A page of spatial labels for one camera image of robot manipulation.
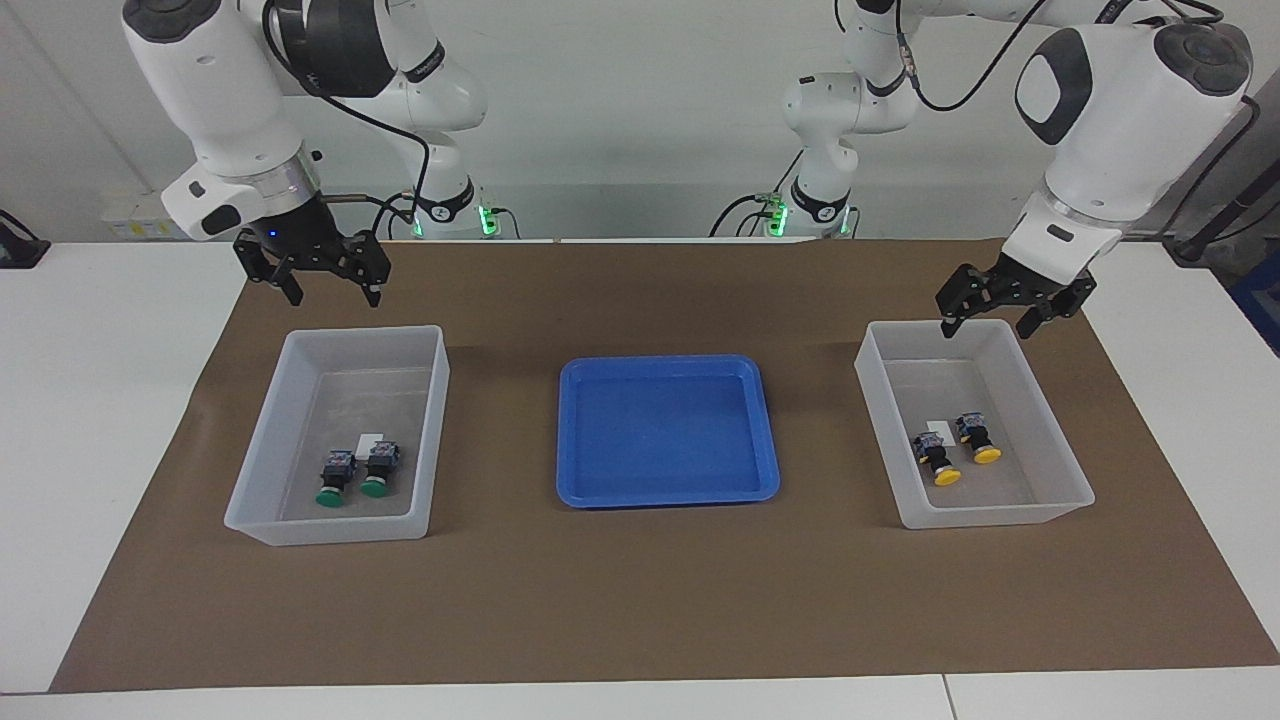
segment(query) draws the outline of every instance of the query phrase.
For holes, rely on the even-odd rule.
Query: blue tray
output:
[[[778,460],[759,368],[741,355],[570,363],[556,491],[572,507],[769,500]]]

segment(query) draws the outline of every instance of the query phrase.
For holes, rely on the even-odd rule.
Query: black cable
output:
[[[1178,3],[1179,5],[1185,5],[1188,8],[1194,8],[1202,13],[1207,13],[1207,15],[1199,18],[1188,18],[1184,15],[1183,17],[1184,23],[1211,26],[1213,23],[1220,23],[1222,22],[1224,18],[1226,18],[1226,14],[1222,13],[1222,10],[1219,10],[1213,5],[1210,5],[1208,3],[1202,3],[1201,0],[1174,0],[1174,3]]]
[[[778,178],[778,182],[773,186],[773,192],[778,192],[780,190],[782,190],[782,183],[787,182],[787,178],[791,177],[791,170],[796,169],[796,165],[800,164],[800,158],[801,156],[804,156],[804,147],[801,147],[800,151],[796,152],[796,156],[791,159],[791,164],[787,165],[786,172],[782,173],[782,177]],[[768,206],[769,206],[768,202],[760,202],[760,213],[764,213],[764,209],[768,208]],[[758,231],[758,229],[760,229],[760,218],[759,217],[756,217],[755,218],[755,223],[751,224],[751,236],[753,237],[755,236],[755,231]],[[742,231],[739,229],[737,234],[742,234]]]
[[[915,94],[920,97],[920,102],[924,104],[925,108],[934,110],[937,113],[950,113],[952,110],[959,110],[960,108],[963,108],[966,102],[969,102],[969,100],[973,99],[974,95],[978,94],[979,90],[982,90],[982,86],[987,83],[987,78],[989,78],[991,73],[996,70],[996,67],[1000,65],[1000,61],[1005,59],[1005,54],[1009,53],[1010,47],[1012,47],[1014,41],[1018,40],[1018,36],[1023,33],[1023,29],[1025,29],[1027,26],[1030,24],[1032,17],[1046,3],[1048,3],[1048,0],[1037,0],[1036,4],[1032,5],[1030,10],[1028,10],[1027,14],[1023,15],[1023,19],[1018,22],[1018,27],[1015,27],[1014,32],[1009,35],[1009,40],[1006,40],[1005,44],[1000,47],[1000,51],[996,53],[996,56],[991,59],[991,64],[988,64],[987,69],[983,70],[982,76],[978,78],[978,82],[975,82],[973,87],[969,88],[969,92],[966,92],[964,97],[950,105],[936,105],[932,100],[924,96],[924,91],[920,88],[920,77],[916,72],[915,60],[911,55],[911,46],[908,45],[906,33],[902,32],[902,0],[897,0],[897,3],[893,4],[893,23],[897,29],[897,44],[902,49],[902,53],[905,55],[904,67],[906,68],[908,79],[911,82],[911,87],[915,90]]]
[[[0,218],[4,218],[6,223],[27,233],[27,237],[29,237],[31,240],[40,242],[40,238],[36,237],[36,233],[31,232],[31,228],[22,224],[22,220],[10,215],[8,210],[0,210]]]
[[[516,228],[516,240],[525,240],[525,237],[520,234],[520,220],[516,218],[515,213],[512,213],[508,208],[494,208],[492,213],[494,215],[511,215],[511,224]]]
[[[307,95],[324,100],[333,108],[337,108],[338,110],[351,115],[352,118],[356,118],[357,120],[366,122],[378,129],[389,132],[392,135],[398,135],[406,140],[411,140],[422,146],[422,169],[419,170],[417,184],[413,186],[413,206],[417,208],[419,204],[422,201],[422,184],[426,182],[426,168],[428,165],[431,164],[431,146],[428,145],[425,140],[411,132],[403,131],[396,126],[389,126],[379,119],[370,118],[369,115],[358,110],[352,110],[351,108],[343,105],[342,102],[338,102],[330,95],[320,92],[314,85],[311,85],[311,81],[302,77],[297,70],[294,70],[293,65],[289,64],[289,60],[284,56],[283,53],[280,53],[279,46],[275,44],[275,37],[271,35],[273,10],[275,10],[275,0],[266,0],[266,3],[262,4],[262,35],[266,36],[266,46],[268,49],[271,50],[271,55],[275,56],[275,60],[280,63],[280,67],[283,67],[285,72],[288,72],[289,76],[293,77],[293,79],[298,81],[298,85],[302,86],[302,90],[306,91]],[[374,234],[378,234],[378,223],[381,222],[384,213],[385,208],[383,210],[379,210],[379,214],[374,220],[372,229],[370,231]]]
[[[1183,20],[1187,19],[1187,10],[1183,10],[1181,8],[1179,8],[1176,5],[1175,0],[1160,0],[1160,1],[1164,3],[1165,6],[1169,8],[1170,10],[1178,13],[1179,18],[1181,18]]]
[[[1244,126],[1240,127],[1240,129],[1235,132],[1235,135],[1231,136],[1231,140],[1226,141],[1226,145],[1224,145],[1222,149],[1217,151],[1217,155],[1213,155],[1213,159],[1210,160],[1208,164],[1204,165],[1204,169],[1201,170],[1201,174],[1196,177],[1196,182],[1192,183],[1192,187],[1188,188],[1187,195],[1183,196],[1183,199],[1178,202],[1178,206],[1174,208],[1174,211],[1169,215],[1169,220],[1166,220],[1165,225],[1160,228],[1160,232],[1156,233],[1157,238],[1164,237],[1165,233],[1167,233],[1170,228],[1174,227],[1174,223],[1176,223],[1178,218],[1181,217],[1183,210],[1187,209],[1187,204],[1190,202],[1192,197],[1196,195],[1196,191],[1198,191],[1199,187],[1204,184],[1204,181],[1208,178],[1208,174],[1213,172],[1213,168],[1216,168],[1217,164],[1222,161],[1222,158],[1225,158],[1226,154],[1230,152],[1233,147],[1235,147],[1235,143],[1238,143],[1240,138],[1244,137],[1244,135],[1249,132],[1249,129],[1252,129],[1253,126],[1258,123],[1258,118],[1262,117],[1262,108],[1258,105],[1258,101],[1245,95],[1240,97],[1240,102],[1248,105],[1249,119],[1244,123]]]
[[[398,192],[396,195],[388,197],[387,200],[379,200],[379,199],[374,197],[372,195],[361,195],[358,202],[369,202],[370,205],[378,205],[378,208],[381,209],[381,213],[379,213],[379,219],[380,219],[380,217],[383,214],[390,213],[393,217],[399,218],[401,220],[403,220],[406,223],[412,223],[412,219],[411,219],[411,217],[410,217],[410,214],[408,214],[407,210],[401,210],[401,209],[396,208],[394,205],[392,205],[392,202],[394,202],[396,200],[399,200],[401,197],[402,197],[402,195],[398,193]]]
[[[744,195],[742,197],[739,197],[737,200],[730,202],[728,206],[724,208],[724,210],[721,213],[721,217],[716,218],[716,224],[712,225],[712,232],[707,233],[707,237],[716,237],[716,233],[719,232],[719,227],[724,223],[724,219],[728,218],[730,213],[741,208],[742,205],[746,205],[748,202],[755,202],[756,201],[755,199],[756,199],[755,195]]]
[[[1230,240],[1230,238],[1233,238],[1233,237],[1235,237],[1235,236],[1238,236],[1240,233],[1245,233],[1248,231],[1252,231],[1253,228],[1256,228],[1260,224],[1262,224],[1263,220],[1266,220],[1267,218],[1270,218],[1271,214],[1276,211],[1276,209],[1280,209],[1280,202],[1276,202],[1275,205],[1272,205],[1266,213],[1262,213],[1261,215],[1258,215],[1257,218],[1254,218],[1253,222],[1251,222],[1249,224],[1244,225],[1243,228],[1240,228],[1238,231],[1231,231],[1230,233],[1224,234],[1224,236],[1215,237],[1212,242],[1219,242],[1219,241],[1222,241],[1222,240]]]
[[[737,232],[733,233],[733,237],[742,237],[742,229],[746,228],[746,223],[751,222],[751,218],[755,218],[755,222],[759,223],[762,218],[772,218],[772,217],[773,215],[769,213],[751,213],[750,215],[742,218],[742,222],[737,224]]]
[[[408,211],[404,211],[404,214],[401,217],[399,215],[401,211],[396,210],[396,206],[392,205],[392,202],[396,202],[397,200],[407,200],[407,199],[404,197],[403,193],[397,192],[396,195],[392,195],[392,196],[387,197],[387,200],[383,201],[384,205],[383,205],[381,210],[379,210],[378,214],[374,215],[374,225],[372,227],[374,227],[374,234],[375,236],[378,234],[378,225],[380,225],[383,223],[383,217],[387,215],[387,213],[392,213],[392,218],[399,217],[402,220],[404,220],[406,224],[410,224],[410,225],[413,224],[413,219],[412,219],[413,215],[411,215]],[[387,237],[388,237],[388,240],[390,240],[390,234],[392,234],[392,220],[388,219],[387,220]]]

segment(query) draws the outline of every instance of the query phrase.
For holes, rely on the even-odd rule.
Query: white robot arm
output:
[[[480,124],[486,100],[445,56],[422,1],[127,0],[129,47],[196,151],[196,165],[161,193],[174,220],[197,240],[244,228],[234,247],[250,279],[270,282],[294,305],[302,300],[294,270],[326,270],[360,284],[371,305],[380,299],[390,264],[372,232],[338,232],[302,136],[283,115],[271,60],[256,40],[265,32],[305,90],[431,145],[417,199],[424,234],[489,234],[444,135]],[[419,178],[422,143],[385,137]]]
[[[858,0],[845,47],[856,72],[801,78],[786,99],[805,143],[788,232],[826,236],[837,227],[858,161],[845,135],[911,120],[920,99],[909,42],[923,17],[1065,26],[1028,60],[1015,94],[1055,159],[996,266],[960,268],[937,300],[948,337],[965,318],[1001,305],[1029,306],[1023,337],[1074,315],[1094,287],[1088,264],[1217,137],[1248,85],[1243,33],[1165,18],[1157,8],[1167,9],[1148,0]]]

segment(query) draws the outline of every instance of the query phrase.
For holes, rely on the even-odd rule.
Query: translucent storage box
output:
[[[224,519],[266,544],[421,538],[426,534],[449,361],[438,327],[289,333]],[[361,434],[399,445],[385,497],[360,491],[316,502],[330,450]]]
[[[1093,489],[1004,320],[969,320],[952,340],[933,320],[870,323],[855,368],[905,527],[1034,524],[1093,505]],[[978,465],[969,448],[947,447],[964,477],[936,487],[911,438],[974,411],[986,416],[1004,457]]]

